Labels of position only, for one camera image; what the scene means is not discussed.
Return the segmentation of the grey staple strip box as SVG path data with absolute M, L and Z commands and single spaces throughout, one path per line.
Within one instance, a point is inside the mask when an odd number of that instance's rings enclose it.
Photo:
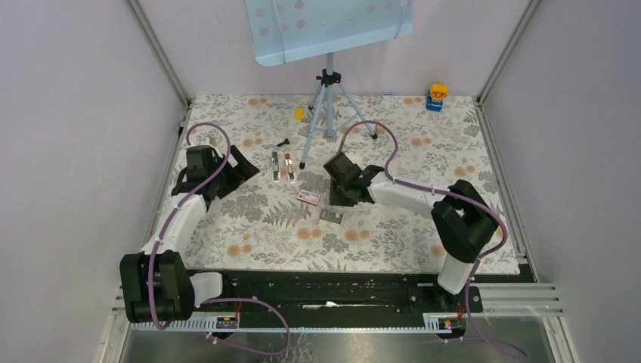
M 320 211 L 319 219 L 324 220 L 325 222 L 340 225 L 342 223 L 342 220 L 344 219 L 344 215 L 342 213 L 322 209 Z

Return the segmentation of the pink stapler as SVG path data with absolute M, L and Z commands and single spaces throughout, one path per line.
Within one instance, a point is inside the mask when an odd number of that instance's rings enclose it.
M 296 171 L 293 165 L 293 158 L 291 157 L 290 152 L 284 153 L 285 169 L 288 181 L 290 183 L 296 183 Z

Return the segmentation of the blue stapler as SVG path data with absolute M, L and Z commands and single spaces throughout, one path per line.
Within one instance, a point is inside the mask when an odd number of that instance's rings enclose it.
M 272 172 L 272 181 L 280 181 L 280 162 L 278 158 L 278 152 L 273 150 L 271 152 L 271 172 Z

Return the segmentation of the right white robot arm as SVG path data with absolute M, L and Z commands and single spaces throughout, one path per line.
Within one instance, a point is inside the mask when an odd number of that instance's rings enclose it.
M 433 299 L 438 308 L 451 312 L 463 302 L 463 288 L 470 281 L 482 250 L 504 224 L 468 181 L 459 179 L 447 190 L 393 178 L 381 166 L 362 169 L 343 152 L 324 164 L 331 179 L 330 203 L 359 203 L 401 207 L 430 218 L 447 255 L 438 274 Z

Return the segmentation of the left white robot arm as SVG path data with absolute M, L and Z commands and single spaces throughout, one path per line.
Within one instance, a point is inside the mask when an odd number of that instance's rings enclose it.
M 205 301 L 218 311 L 234 303 L 235 292 L 222 282 L 220 273 L 191 275 L 181 258 L 212 201 L 226 197 L 259 172 L 236 146 L 230 153 L 236 166 L 226 164 L 223 154 L 209 145 L 189 147 L 163 226 L 138 253 L 121 259 L 125 313 L 131 323 L 185 321 Z

